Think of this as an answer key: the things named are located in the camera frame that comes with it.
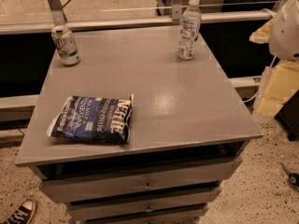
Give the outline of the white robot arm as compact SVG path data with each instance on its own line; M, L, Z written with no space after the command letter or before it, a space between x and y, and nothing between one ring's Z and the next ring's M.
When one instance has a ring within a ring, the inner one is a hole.
M251 34L253 43L268 43L278 59L266 66L254 102L257 117L273 118L299 90L299 0L287 0L274 18Z

